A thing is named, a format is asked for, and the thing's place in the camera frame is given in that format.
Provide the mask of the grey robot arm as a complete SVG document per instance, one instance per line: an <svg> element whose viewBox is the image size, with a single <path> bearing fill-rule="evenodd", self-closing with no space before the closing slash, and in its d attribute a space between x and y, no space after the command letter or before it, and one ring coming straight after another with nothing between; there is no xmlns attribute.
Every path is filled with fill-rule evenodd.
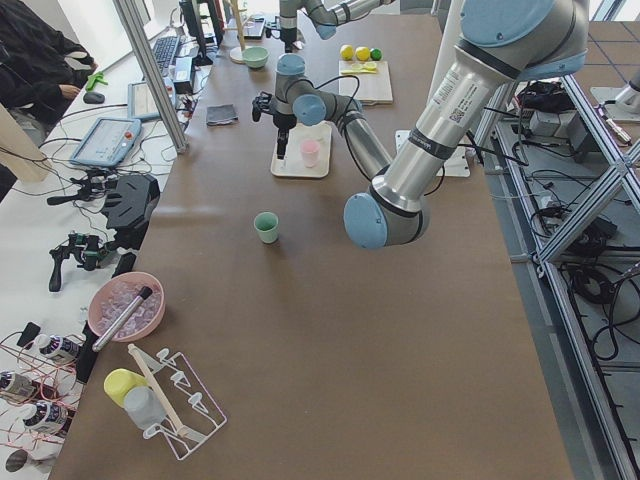
<svg viewBox="0 0 640 480"><path fill-rule="evenodd" d="M279 158L297 123L336 125L370 181L344 207L345 230L359 247L407 244L422 236L429 225L428 185L497 88L573 74L585 63L586 1L465 1L447 21L461 26L454 58L395 156L376 137L360 103L314 86L304 59L291 51L278 59L274 93L263 92L252 102L255 121L273 118Z"/></svg>
<svg viewBox="0 0 640 480"><path fill-rule="evenodd" d="M293 53L298 41L298 12L311 21L319 37L327 40L335 35L338 26L365 18L373 10L392 4L387 0L338 1L326 7L321 0L280 0L276 30L285 53Z"/></svg>

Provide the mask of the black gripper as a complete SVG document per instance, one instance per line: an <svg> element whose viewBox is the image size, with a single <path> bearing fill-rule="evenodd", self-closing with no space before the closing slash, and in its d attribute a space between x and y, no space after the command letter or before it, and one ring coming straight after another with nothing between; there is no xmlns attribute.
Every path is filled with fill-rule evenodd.
<svg viewBox="0 0 640 480"><path fill-rule="evenodd" d="M295 50L304 48L304 35L298 28L296 18L275 17L273 20L267 21L265 35L267 38L282 41L286 53L293 53Z"/></svg>
<svg viewBox="0 0 640 480"><path fill-rule="evenodd" d="M296 126L296 117L293 113L284 112L283 107L279 106L279 100L274 94L264 91L260 92L252 100L252 120L259 122L263 114L270 115L273 124L278 129L276 155L280 155L280 158L284 159L287 151L289 131Z"/></svg>

